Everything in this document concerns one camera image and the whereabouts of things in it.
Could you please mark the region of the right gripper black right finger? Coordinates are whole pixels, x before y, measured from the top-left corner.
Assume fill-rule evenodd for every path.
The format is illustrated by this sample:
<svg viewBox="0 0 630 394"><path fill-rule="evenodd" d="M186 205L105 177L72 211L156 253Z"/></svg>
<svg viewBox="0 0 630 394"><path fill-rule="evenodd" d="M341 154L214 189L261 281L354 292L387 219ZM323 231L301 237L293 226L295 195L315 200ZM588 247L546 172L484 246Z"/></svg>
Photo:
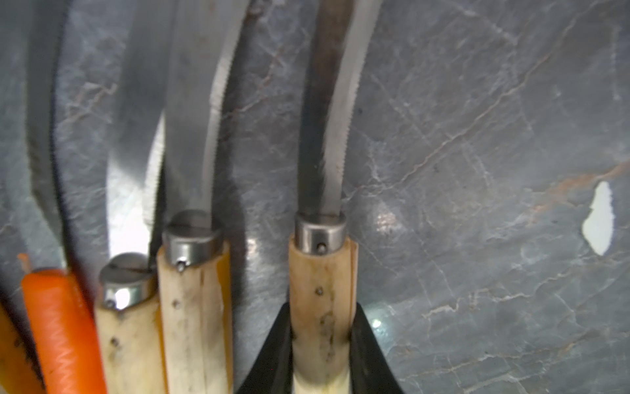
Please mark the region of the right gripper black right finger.
<svg viewBox="0 0 630 394"><path fill-rule="evenodd" d="M353 394L403 394L360 304L350 332L350 385Z"/></svg>

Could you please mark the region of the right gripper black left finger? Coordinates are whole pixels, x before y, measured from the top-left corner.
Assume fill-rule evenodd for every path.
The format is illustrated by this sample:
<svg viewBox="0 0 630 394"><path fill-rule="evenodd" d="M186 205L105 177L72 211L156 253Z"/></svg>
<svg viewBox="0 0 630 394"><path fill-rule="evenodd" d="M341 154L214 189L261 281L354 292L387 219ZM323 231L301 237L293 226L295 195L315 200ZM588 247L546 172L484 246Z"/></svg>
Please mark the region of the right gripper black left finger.
<svg viewBox="0 0 630 394"><path fill-rule="evenodd" d="M290 394L293 385L290 306L280 308L259 355L237 393Z"/></svg>

